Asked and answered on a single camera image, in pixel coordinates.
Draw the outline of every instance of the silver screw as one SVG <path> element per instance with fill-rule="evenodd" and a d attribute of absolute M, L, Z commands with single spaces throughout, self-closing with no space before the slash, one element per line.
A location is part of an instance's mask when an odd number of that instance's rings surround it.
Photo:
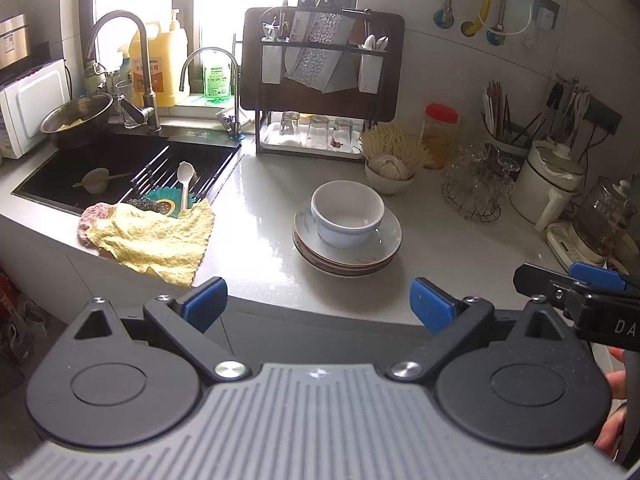
<path fill-rule="evenodd" d="M 402 361 L 391 367 L 391 374 L 399 379 L 415 379 L 421 373 L 422 367 L 413 361 Z"/>
<path fill-rule="evenodd" d="M 239 379 L 247 373 L 247 370 L 247 367 L 238 361 L 222 361 L 213 368 L 217 376 L 225 379 Z"/>

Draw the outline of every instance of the cabinet door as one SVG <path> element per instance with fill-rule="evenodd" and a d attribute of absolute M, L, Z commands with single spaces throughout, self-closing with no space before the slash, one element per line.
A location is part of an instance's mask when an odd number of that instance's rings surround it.
<path fill-rule="evenodd" d="M 167 294 L 179 298 L 188 290 L 94 254 L 74 251 L 69 254 L 69 259 L 92 294 L 107 298 L 120 316 L 139 317 L 142 315 L 142 306 L 156 296 Z M 231 352 L 220 319 L 211 325 L 206 336 Z"/>
<path fill-rule="evenodd" d="M 0 222 L 0 267 L 19 290 L 65 323 L 92 297 L 61 244 L 7 219 Z"/>
<path fill-rule="evenodd" d="M 262 363 L 349 364 L 376 363 L 381 368 L 398 362 L 424 338 L 397 334 L 339 330 L 326 326 L 273 319 L 227 309 L 225 329 L 234 355 L 257 370 Z"/>

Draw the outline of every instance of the red lid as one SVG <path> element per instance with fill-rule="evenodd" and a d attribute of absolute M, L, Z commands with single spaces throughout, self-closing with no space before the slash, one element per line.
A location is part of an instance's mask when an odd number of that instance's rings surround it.
<path fill-rule="evenodd" d="M 424 114 L 431 119 L 440 121 L 441 123 L 456 124 L 458 122 L 458 112 L 448 106 L 429 103 L 424 109 Z"/>

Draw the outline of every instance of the jar with red lid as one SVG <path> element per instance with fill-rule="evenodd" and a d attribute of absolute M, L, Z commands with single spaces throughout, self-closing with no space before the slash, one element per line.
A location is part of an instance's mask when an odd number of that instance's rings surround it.
<path fill-rule="evenodd" d="M 458 132 L 458 112 L 448 106 L 429 103 L 424 109 L 420 143 L 431 153 L 430 170 L 441 170 L 451 157 L 451 145 Z"/>

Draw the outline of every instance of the glass kettle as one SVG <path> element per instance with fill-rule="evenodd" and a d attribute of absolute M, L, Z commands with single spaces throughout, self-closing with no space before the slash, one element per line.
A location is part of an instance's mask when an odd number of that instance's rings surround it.
<path fill-rule="evenodd" d="M 575 234 L 602 259 L 611 254 L 616 235 L 626 231 L 636 214 L 630 190 L 631 184 L 626 180 L 614 184 L 601 176 L 574 216 Z"/>

